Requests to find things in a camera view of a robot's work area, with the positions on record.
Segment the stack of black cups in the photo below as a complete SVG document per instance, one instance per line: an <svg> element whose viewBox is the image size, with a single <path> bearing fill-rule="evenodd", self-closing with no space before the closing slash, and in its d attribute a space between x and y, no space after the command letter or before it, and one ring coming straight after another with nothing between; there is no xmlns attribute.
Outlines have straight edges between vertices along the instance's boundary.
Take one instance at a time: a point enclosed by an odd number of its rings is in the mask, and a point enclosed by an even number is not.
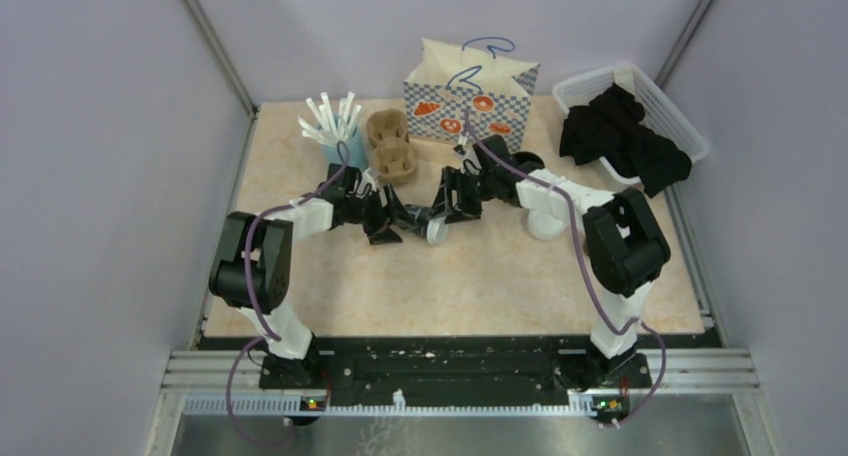
<svg viewBox="0 0 848 456"><path fill-rule="evenodd" d="M518 151L512 157L516 163L515 167L525 174L531 174L536 170L546 168L543 159L533 152Z"/></svg>

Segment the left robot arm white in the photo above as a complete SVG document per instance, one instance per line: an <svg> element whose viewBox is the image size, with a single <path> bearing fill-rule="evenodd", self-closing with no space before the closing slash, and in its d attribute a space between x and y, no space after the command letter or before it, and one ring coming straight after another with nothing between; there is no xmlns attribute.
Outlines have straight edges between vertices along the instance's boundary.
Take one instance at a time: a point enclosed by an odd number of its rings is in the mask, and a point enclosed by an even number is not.
<svg viewBox="0 0 848 456"><path fill-rule="evenodd" d="M286 301L292 248L345 224L360 226L372 245L400 243L401 231L423 236L431 226L426 209L403 204L392 186L332 164L308 195L260 214L230 213L209 273L210 293L254 324L270 353L285 359L283 377L297 389L317 383L321 364L308 354L312 332Z"/></svg>

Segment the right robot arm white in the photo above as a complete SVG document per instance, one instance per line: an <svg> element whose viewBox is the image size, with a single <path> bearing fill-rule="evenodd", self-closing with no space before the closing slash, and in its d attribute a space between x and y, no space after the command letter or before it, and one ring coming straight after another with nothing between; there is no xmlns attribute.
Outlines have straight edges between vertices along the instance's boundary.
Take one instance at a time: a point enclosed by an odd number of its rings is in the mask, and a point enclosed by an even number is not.
<svg viewBox="0 0 848 456"><path fill-rule="evenodd" d="M626 376L623 355L635 347L647 295L670 259L646 196L578 184L546 169L533 153L510 152L500 136L475 142L462 136L453 151L460 165L442 170L432 217L444 226L478 220L483 202L499 200L527 210L536 239L570 231L599 317L590 333L598 353L586 361L586 373L594 385L614 387Z"/></svg>

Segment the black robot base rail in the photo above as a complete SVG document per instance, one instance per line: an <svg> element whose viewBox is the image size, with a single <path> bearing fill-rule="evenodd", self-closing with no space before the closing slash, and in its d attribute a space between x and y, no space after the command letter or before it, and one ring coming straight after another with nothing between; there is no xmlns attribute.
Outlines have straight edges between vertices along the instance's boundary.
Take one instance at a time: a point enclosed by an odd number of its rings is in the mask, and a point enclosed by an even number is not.
<svg viewBox="0 0 848 456"><path fill-rule="evenodd" d="M610 361L586 336L316 338L304 360L260 344L258 386L316 390L336 407L503 408L567 405L579 394L626 396L653 378L634 349Z"/></svg>

